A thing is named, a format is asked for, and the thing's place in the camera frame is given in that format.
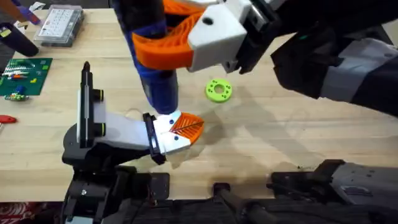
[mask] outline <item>green ring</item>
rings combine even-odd
[[[215,88],[218,85],[221,85],[222,88],[224,89],[222,93],[216,93]],[[207,83],[205,92],[206,96],[211,101],[214,101],[216,103],[224,103],[225,101],[228,101],[232,96],[232,86],[226,80],[213,79]]]

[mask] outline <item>wooden surface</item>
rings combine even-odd
[[[38,12],[40,17],[45,11]],[[94,85],[104,89],[108,110],[132,118],[154,113],[148,104],[114,12],[86,10],[84,29],[70,49],[41,48],[53,57],[40,96],[25,103],[0,100],[0,114],[19,123],[0,134],[0,201],[63,200],[72,168],[63,164],[62,139],[76,121],[76,91],[84,61]],[[34,26],[27,30],[32,37]],[[274,41],[269,52],[286,41]],[[346,103],[313,100],[283,89],[269,55],[247,75],[225,75],[220,66],[197,73],[178,71],[179,108],[200,115],[205,132],[189,150],[156,166],[132,161],[141,172],[169,172],[171,198],[205,198],[214,182],[229,182],[244,197],[270,196],[265,184],[274,171],[315,168],[324,159],[369,166],[398,167],[395,118]],[[211,78],[225,78],[233,97],[206,99]]]

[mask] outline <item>green circuit board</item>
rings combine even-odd
[[[2,75],[0,77],[0,96],[14,93],[14,90],[19,85],[26,88],[24,94],[27,96],[40,95],[51,63],[52,58],[11,59],[3,74],[20,71],[20,73],[27,78],[9,80],[8,75]]]

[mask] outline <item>orange gripper jaw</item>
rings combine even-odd
[[[170,132],[189,139],[191,145],[193,145],[201,136],[204,127],[205,122],[200,117],[193,114],[181,113],[181,116],[173,125]]]
[[[205,9],[172,0],[164,0],[164,7],[167,14],[190,16],[162,39],[133,34],[137,59],[143,66],[157,70],[191,67],[193,50],[188,44],[188,35]]]

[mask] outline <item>red object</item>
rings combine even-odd
[[[0,115],[0,123],[2,124],[11,124],[11,123],[16,123],[17,119],[13,118],[12,116],[8,115]]]

